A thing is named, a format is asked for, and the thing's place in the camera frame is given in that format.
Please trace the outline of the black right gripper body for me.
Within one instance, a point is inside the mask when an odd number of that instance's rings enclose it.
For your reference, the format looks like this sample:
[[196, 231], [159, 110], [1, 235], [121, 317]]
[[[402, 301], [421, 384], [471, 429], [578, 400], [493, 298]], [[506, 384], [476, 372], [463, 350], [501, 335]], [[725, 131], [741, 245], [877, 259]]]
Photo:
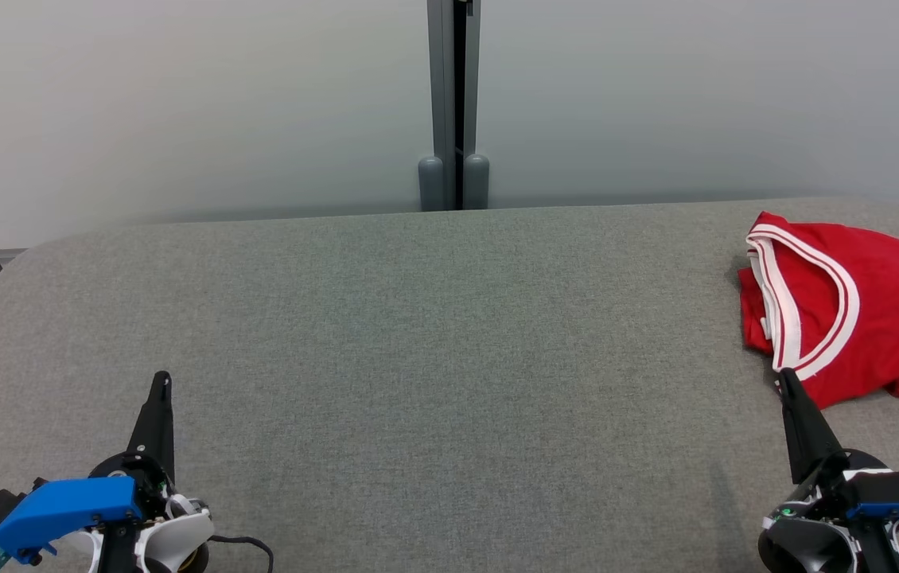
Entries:
[[813, 473], [763, 519], [769, 572], [899, 572], [899, 470], [845, 451], [842, 475], [820, 485]]

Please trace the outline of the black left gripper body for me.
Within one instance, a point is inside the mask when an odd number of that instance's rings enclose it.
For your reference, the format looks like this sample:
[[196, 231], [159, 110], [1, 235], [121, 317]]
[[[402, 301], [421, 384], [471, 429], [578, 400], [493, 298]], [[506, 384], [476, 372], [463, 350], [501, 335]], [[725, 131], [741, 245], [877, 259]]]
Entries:
[[125, 452], [111, 456], [88, 475], [89, 478], [130, 478], [133, 498], [143, 520], [167, 518], [167, 501], [177, 493], [174, 486], [173, 454]]

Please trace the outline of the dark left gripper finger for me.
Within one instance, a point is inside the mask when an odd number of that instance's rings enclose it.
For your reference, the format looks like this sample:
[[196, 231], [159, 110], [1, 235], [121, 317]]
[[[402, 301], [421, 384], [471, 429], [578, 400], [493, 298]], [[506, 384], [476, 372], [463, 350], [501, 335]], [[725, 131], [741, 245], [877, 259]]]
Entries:
[[129, 452], [158, 462], [170, 482], [176, 478], [172, 390], [172, 375], [165, 370], [156, 372], [128, 442]]

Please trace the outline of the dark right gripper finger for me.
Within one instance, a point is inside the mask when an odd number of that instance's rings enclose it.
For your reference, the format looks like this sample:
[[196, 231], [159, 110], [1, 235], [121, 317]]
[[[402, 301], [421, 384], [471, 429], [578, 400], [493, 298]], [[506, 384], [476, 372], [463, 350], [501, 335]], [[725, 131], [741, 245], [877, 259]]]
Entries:
[[849, 468], [849, 456], [792, 368], [778, 371], [785, 446], [792, 483], [802, 485], [813, 473], [820, 485]]

